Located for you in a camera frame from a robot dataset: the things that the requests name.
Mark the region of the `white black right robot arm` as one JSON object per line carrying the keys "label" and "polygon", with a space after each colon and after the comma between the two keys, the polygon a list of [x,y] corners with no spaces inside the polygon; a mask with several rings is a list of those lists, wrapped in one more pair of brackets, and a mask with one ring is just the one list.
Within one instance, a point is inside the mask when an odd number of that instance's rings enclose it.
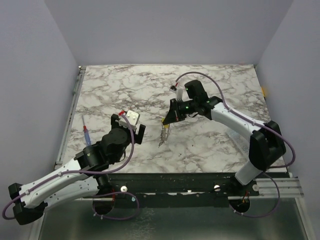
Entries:
{"label": "white black right robot arm", "polygon": [[209,97],[199,80],[189,81],[184,87],[189,97],[187,101],[182,100],[182,88],[178,88],[177,85],[170,87],[175,93],[175,98],[170,100],[169,110],[162,124],[170,125],[184,121],[188,115],[200,115],[227,126],[247,140],[248,161],[235,173],[235,180],[229,184],[229,189],[234,195],[242,195],[253,179],[286,153],[279,125],[272,120],[268,123],[255,120],[227,108],[221,98]]}

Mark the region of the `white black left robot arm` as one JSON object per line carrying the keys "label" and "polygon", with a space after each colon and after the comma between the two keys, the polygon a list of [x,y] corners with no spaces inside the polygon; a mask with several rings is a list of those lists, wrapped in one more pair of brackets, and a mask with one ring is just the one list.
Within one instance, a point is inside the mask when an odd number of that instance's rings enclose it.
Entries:
{"label": "white black left robot arm", "polygon": [[112,186],[108,169],[119,163],[128,145],[141,144],[145,125],[139,125],[140,114],[132,110],[111,116],[111,130],[100,141],[86,146],[60,168],[27,184],[13,183],[8,187],[13,206],[12,219],[27,225],[40,219],[45,212],[65,202],[85,197],[114,198],[127,195],[128,187]]}

